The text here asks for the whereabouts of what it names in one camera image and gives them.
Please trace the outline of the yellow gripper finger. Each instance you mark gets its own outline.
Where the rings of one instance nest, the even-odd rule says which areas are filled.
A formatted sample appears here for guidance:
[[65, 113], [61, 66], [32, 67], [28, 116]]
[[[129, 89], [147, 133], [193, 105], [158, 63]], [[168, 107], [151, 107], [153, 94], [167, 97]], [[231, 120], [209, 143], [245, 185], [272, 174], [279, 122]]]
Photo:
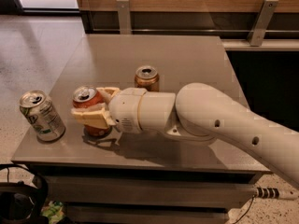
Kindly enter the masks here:
[[71, 114], [78, 123], [94, 128], [107, 129], [110, 126], [115, 125], [115, 122], [110, 116], [110, 112], [104, 107], [92, 111], [88, 109], [72, 108]]
[[109, 104], [112, 98], [121, 91], [117, 87], [98, 87], [97, 90], [102, 95], [106, 104]]

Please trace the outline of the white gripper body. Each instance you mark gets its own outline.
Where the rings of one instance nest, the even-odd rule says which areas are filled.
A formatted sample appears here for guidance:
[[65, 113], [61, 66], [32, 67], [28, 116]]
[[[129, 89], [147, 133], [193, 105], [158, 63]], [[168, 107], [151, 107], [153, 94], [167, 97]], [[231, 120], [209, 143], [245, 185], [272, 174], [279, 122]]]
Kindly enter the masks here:
[[143, 95], [143, 88], [128, 88], [116, 94], [108, 105], [115, 127], [122, 133], [140, 133], [138, 108]]

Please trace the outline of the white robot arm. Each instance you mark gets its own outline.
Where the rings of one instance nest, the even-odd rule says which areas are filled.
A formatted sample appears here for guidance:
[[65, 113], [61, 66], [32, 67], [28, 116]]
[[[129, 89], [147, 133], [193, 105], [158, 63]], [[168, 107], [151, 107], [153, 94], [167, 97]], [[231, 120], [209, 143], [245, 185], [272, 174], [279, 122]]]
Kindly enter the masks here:
[[122, 133], [155, 131], [170, 139], [220, 139], [299, 186], [299, 133], [265, 119], [203, 83], [171, 92], [83, 86], [73, 93], [77, 122]]

